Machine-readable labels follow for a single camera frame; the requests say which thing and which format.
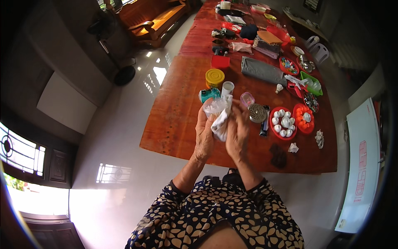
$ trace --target tiled floor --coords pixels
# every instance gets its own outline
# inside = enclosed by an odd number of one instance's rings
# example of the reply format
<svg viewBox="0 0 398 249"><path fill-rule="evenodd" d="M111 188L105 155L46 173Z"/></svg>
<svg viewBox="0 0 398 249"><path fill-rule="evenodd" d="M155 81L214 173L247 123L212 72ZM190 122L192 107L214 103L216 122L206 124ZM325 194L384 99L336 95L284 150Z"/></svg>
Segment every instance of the tiled floor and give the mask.
<svg viewBox="0 0 398 249"><path fill-rule="evenodd" d="M134 80L125 87L114 88L104 107L98 108L91 120L79 148L70 192L71 220L87 249L124 248L129 234L157 194L186 163L141 149L139 143L164 73L193 18L194 15L188 18L164 49L142 51L137 56ZM334 236L344 198L349 161L343 139L344 120L348 113L347 99L355 91L347 89L344 75L330 59L320 70L336 124L338 171L318 176L264 173L299 224L306 248L314 249L324 248ZM105 164L123 168L103 169L101 166ZM126 181L102 183L97 179L102 170L123 173L120 179ZM206 165L199 179L208 174L222 177L225 173L226 168Z"/></svg>

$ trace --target metal plate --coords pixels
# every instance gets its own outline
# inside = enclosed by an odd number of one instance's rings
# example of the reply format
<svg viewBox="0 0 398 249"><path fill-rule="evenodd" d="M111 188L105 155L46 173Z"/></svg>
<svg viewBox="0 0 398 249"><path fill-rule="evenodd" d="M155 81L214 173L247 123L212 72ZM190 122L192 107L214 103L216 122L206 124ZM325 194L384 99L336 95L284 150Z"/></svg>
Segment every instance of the metal plate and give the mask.
<svg viewBox="0 0 398 249"><path fill-rule="evenodd" d="M248 110L250 111L250 120L254 123L261 123L267 118L264 107L259 104L250 105Z"/></svg>

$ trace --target red wooden table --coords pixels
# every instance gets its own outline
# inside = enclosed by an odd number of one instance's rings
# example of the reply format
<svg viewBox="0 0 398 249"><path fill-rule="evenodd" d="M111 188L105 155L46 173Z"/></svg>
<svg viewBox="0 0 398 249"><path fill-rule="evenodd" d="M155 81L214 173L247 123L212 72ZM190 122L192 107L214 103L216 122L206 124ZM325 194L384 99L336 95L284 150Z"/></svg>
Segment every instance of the red wooden table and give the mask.
<svg viewBox="0 0 398 249"><path fill-rule="evenodd" d="M216 4L216 1L211 0L204 3L181 46L179 55L174 57L151 109L142 135L141 148L183 159L189 159L192 155L195 147L197 113L201 107L198 92L205 89L205 73L210 69L210 59L213 55L211 50L213 38L210 34L214 28L220 28L223 21L223 17L215 14L214 6ZM237 8L248 11L248 7L244 5L238 5ZM278 13L272 14L277 18L282 16ZM266 27L268 24L263 15L256 13L245 16L244 20L247 23L254 22L257 26ZM290 26L287 25L287 29L290 35L296 35ZM306 52L309 59L312 58L300 40L297 45ZM283 47L283 56L296 59L290 46L289 44ZM302 103L301 99L294 97L287 90L275 94L274 84L245 76L240 72L242 56L253 57L277 67L279 66L278 60L255 50L253 50L253 55L231 51L228 56L231 58L230 70L226 73L225 80L234 82L235 98L239 98L243 92L247 91L252 93L259 104L270 105L271 109L284 106L290 111L293 111L293 107L297 103ZM314 115L315 129L311 134L305 135L297 131L293 139L284 141L269 130L268 136L264 138L258 135L260 124L250 123L248 158L259 171L318 174L337 170L336 129L328 93L318 70L315 70L313 76L320 80L324 94L318 98L320 110ZM314 138L319 129L324 132L323 149L318 149ZM287 153L287 164L282 169L276 168L270 163L272 154L269 149L274 143L286 152L290 143L296 143L300 148L297 153ZM225 150L224 143L220 141L216 141L215 151L207 163L235 167Z"/></svg>

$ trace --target white mug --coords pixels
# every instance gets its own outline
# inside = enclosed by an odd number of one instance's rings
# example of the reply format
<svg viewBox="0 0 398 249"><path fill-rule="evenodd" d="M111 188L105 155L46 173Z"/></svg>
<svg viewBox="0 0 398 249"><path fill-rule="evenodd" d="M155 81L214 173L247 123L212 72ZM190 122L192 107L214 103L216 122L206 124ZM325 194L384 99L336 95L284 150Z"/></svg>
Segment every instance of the white mug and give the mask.
<svg viewBox="0 0 398 249"><path fill-rule="evenodd" d="M221 97L223 97L224 95L232 95L232 93L234 92L235 89L235 85L234 83L230 82L230 81L225 81L222 84L222 90L221 90Z"/></svg>
<svg viewBox="0 0 398 249"><path fill-rule="evenodd" d="M221 2L221 9L222 10L230 10L231 9L231 2L228 2L228 1Z"/></svg>

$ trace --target white poster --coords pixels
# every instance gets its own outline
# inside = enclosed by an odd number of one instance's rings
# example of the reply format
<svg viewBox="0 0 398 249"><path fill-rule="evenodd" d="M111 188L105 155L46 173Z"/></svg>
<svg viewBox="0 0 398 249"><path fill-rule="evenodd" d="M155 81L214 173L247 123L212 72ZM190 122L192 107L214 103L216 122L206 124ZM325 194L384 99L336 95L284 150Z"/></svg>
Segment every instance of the white poster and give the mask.
<svg viewBox="0 0 398 249"><path fill-rule="evenodd" d="M347 193L335 231L356 233L376 194L380 167L380 137L372 99L347 115L350 166Z"/></svg>

